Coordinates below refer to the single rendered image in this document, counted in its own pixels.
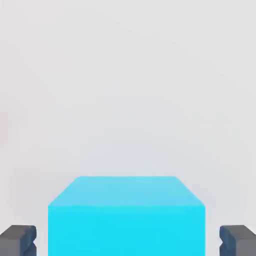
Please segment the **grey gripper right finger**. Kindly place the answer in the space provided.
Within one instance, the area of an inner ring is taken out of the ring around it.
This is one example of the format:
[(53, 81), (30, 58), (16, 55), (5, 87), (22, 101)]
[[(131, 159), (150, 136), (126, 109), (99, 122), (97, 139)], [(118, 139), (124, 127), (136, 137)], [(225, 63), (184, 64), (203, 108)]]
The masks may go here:
[(245, 225), (222, 225), (219, 256), (256, 256), (256, 234)]

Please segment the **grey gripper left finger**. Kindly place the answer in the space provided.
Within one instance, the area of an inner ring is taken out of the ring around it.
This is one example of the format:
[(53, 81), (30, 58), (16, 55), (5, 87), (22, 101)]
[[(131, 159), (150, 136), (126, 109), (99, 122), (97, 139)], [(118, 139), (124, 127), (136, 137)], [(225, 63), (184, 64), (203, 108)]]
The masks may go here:
[(0, 256), (37, 256), (34, 225), (11, 225), (0, 234)]

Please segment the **small cyan cube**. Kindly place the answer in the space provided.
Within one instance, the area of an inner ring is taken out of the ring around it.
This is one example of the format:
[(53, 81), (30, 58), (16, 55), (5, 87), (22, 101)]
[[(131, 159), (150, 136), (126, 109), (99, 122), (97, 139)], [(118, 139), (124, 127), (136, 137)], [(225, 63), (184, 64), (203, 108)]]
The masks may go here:
[(205, 256), (205, 212), (174, 176), (81, 176), (48, 206), (48, 256)]

